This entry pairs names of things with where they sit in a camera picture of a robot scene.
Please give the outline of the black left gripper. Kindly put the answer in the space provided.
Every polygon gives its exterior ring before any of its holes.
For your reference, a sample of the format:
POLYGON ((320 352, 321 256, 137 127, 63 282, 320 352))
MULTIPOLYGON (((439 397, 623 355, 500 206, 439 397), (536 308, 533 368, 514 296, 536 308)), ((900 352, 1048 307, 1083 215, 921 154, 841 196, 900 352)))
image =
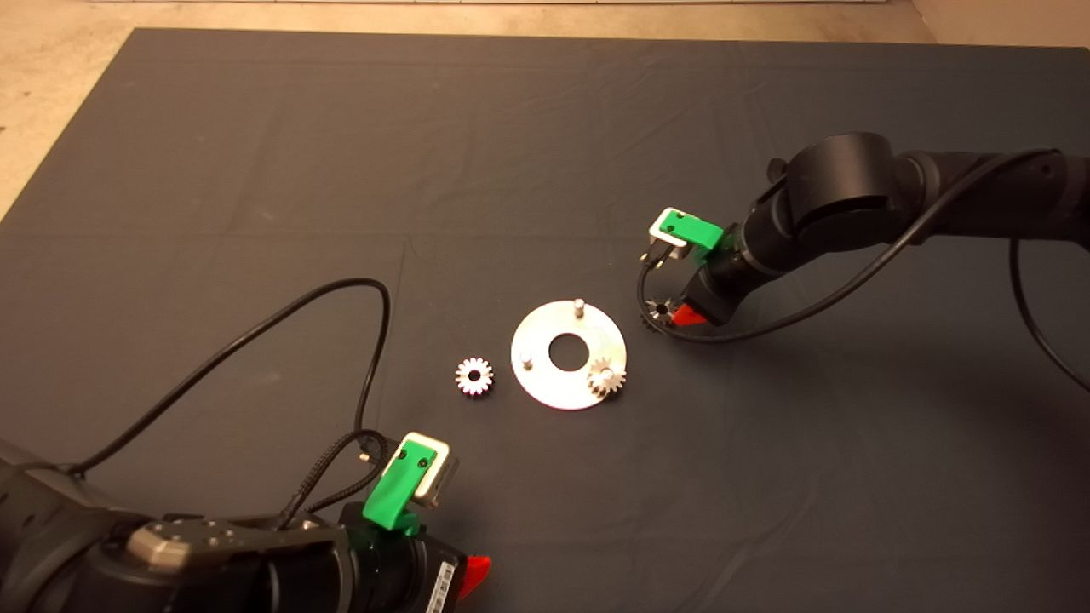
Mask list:
POLYGON ((491 574, 493 558, 470 555, 433 538, 385 530, 349 503, 339 522, 352 552, 354 579, 350 612, 456 612, 491 574))

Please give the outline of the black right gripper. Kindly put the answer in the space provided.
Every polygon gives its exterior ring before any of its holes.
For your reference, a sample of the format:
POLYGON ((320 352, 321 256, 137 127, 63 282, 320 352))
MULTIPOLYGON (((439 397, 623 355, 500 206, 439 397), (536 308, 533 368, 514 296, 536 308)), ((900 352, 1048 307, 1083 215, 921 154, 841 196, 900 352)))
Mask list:
POLYGON ((719 249, 686 283, 681 295, 685 304, 673 311, 671 324, 728 324, 747 296, 766 283, 766 272, 754 266, 739 249, 719 249))

